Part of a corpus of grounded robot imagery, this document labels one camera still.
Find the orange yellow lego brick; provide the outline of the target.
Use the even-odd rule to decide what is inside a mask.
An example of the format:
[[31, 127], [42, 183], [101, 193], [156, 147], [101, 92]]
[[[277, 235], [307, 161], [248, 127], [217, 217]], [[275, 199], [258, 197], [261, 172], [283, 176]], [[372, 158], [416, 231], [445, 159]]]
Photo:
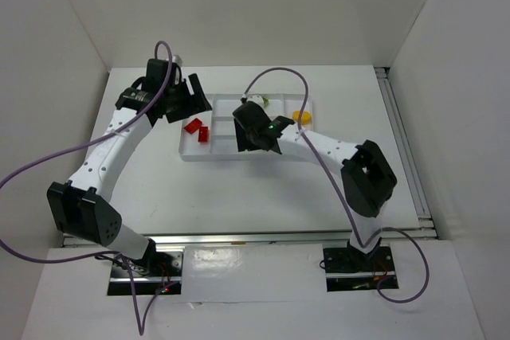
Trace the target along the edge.
[[292, 113], [292, 119], [295, 122], [300, 122], [302, 125], [307, 125], [312, 122], [312, 114], [308, 111], [294, 111]]

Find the red rectangular lego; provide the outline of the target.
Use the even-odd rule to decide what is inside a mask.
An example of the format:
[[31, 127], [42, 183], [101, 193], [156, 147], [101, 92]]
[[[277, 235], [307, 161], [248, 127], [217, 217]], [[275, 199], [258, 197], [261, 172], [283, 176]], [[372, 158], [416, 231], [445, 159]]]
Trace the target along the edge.
[[203, 122], [199, 118], [194, 118], [191, 120], [184, 128], [183, 130], [186, 131], [188, 134], [192, 135], [196, 131], [198, 131], [203, 125]]

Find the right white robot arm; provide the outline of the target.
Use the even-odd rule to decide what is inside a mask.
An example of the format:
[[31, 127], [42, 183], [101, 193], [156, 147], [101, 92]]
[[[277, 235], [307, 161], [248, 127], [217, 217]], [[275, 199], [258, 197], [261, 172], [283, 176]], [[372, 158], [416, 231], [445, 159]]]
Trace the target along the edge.
[[352, 234], [347, 247], [369, 260], [381, 242], [381, 217], [397, 178], [379, 145], [346, 143], [302, 127], [293, 119], [271, 119], [264, 108], [245, 101], [233, 112], [237, 148], [291, 156], [322, 167], [347, 214]]

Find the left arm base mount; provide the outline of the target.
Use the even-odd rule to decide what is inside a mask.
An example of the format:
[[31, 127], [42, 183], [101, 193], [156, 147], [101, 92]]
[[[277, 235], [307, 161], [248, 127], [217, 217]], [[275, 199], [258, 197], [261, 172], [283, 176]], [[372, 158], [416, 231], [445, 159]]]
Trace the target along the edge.
[[[133, 275], [135, 293], [141, 296], [149, 296], [161, 290], [161, 295], [180, 295], [182, 293], [182, 263], [184, 251], [166, 252], [167, 258], [150, 271], [128, 261]], [[131, 295], [131, 281], [127, 266], [119, 256], [96, 256], [96, 260], [108, 263], [110, 274], [108, 279], [108, 296]]]

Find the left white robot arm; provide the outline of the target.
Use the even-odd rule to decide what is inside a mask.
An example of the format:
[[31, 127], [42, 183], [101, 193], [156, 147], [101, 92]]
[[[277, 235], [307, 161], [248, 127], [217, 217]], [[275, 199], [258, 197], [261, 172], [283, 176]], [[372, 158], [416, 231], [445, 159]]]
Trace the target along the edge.
[[47, 190], [60, 232], [121, 253], [143, 275], [170, 268], [174, 260], [128, 228], [110, 201], [124, 167], [159, 119], [173, 123], [211, 111], [198, 76], [183, 77], [181, 64], [179, 57], [150, 59], [145, 75], [119, 95], [103, 142], [66, 182]]

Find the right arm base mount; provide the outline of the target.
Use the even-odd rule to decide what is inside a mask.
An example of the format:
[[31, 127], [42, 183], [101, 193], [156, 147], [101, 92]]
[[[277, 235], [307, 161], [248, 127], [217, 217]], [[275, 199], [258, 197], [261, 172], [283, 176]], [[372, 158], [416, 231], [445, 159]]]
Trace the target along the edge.
[[398, 289], [398, 277], [389, 246], [379, 247], [366, 257], [347, 247], [323, 249], [319, 266], [325, 272], [328, 292]]

